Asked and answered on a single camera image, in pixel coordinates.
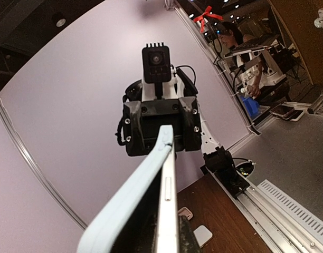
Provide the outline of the silver phone from case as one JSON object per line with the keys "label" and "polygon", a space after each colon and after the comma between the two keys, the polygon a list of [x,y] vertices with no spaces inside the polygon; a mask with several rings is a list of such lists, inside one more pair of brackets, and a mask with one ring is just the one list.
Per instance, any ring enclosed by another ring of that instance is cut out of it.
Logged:
{"label": "silver phone from case", "polygon": [[157,225],[153,252],[179,252],[175,152],[172,150],[161,168]]}

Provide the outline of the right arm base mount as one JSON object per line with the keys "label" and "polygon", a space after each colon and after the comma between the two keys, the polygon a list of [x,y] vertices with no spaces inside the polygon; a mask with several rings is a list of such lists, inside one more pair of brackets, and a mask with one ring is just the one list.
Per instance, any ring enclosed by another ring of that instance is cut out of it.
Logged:
{"label": "right arm base mount", "polygon": [[214,174],[233,198],[250,186],[245,178],[254,171],[255,162],[252,160],[232,157],[224,147],[217,147],[209,154],[204,153],[203,158],[205,165],[201,170]]}

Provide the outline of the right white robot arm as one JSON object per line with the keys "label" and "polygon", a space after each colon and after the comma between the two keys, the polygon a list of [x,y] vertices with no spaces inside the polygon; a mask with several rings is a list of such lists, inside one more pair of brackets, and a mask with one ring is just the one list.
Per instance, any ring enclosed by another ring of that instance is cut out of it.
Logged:
{"label": "right white robot arm", "polygon": [[195,84],[179,68],[172,67],[169,73],[168,82],[140,79],[125,90],[115,135],[131,157],[149,154],[163,125],[173,128],[175,152],[199,151],[208,143]]}

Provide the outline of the pink phone case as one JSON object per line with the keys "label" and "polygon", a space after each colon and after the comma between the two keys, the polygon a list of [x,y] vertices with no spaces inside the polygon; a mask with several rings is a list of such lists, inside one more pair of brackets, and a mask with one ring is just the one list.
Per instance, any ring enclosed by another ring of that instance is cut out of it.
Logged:
{"label": "pink phone case", "polygon": [[193,213],[187,207],[181,207],[178,210],[179,216],[185,216],[187,220],[191,220],[193,218]]}

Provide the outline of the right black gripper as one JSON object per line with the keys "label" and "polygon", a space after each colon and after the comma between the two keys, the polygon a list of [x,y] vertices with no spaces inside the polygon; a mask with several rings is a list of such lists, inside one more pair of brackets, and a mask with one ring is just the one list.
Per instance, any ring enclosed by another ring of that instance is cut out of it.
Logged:
{"label": "right black gripper", "polygon": [[155,146],[162,125],[173,127],[176,152],[201,149],[201,120],[195,96],[125,102],[121,121],[130,157],[147,155]]}

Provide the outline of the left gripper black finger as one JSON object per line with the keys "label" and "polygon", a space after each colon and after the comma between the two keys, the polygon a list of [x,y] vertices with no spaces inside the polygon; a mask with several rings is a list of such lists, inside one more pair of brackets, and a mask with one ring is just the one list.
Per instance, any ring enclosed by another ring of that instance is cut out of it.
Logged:
{"label": "left gripper black finger", "polygon": [[179,224],[179,252],[180,253],[200,253],[202,252],[194,233],[191,229],[191,224],[186,216],[178,216]]}

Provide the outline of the white phone from blue case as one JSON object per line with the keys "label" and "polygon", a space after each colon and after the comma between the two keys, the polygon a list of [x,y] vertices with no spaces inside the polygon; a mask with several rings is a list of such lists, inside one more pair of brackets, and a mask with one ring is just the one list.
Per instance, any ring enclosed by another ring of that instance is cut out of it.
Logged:
{"label": "white phone from blue case", "polygon": [[200,248],[203,248],[213,238],[212,232],[204,225],[198,226],[193,234]]}

